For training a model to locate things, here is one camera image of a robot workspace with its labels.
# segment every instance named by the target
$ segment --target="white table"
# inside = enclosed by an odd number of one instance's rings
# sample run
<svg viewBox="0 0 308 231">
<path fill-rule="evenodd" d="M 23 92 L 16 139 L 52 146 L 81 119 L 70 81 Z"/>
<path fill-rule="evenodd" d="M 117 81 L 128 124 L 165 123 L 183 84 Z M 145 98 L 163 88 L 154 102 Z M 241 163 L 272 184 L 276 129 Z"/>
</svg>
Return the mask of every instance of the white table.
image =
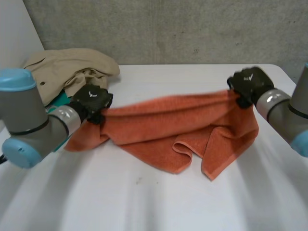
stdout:
<svg viewBox="0 0 308 231">
<path fill-rule="evenodd" d="M 170 94 L 227 88 L 251 65 L 121 66 L 113 107 Z M 295 84 L 277 66 L 259 65 L 275 86 Z M 260 133 L 213 182 L 201 159 L 172 175 L 112 142 L 84 153 L 50 154 L 31 170 L 0 166 L 1 231 L 306 231 L 308 159 L 256 114 Z M 8 137 L 2 132 L 0 140 Z"/>
</svg>

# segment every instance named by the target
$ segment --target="towel fold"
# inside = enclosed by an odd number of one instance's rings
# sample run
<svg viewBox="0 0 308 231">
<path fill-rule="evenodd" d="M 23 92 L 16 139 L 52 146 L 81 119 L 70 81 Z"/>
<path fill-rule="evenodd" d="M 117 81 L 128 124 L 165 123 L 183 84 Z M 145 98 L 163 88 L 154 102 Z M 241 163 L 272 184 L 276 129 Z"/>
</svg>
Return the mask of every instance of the towel fold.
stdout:
<svg viewBox="0 0 308 231">
<path fill-rule="evenodd" d="M 83 151 L 111 139 L 143 162 L 178 174 L 193 153 L 211 180 L 255 140 L 258 125 L 253 107 L 241 109 L 233 91 L 179 95 L 102 111 L 103 125 L 85 122 L 66 150 Z"/>
</svg>

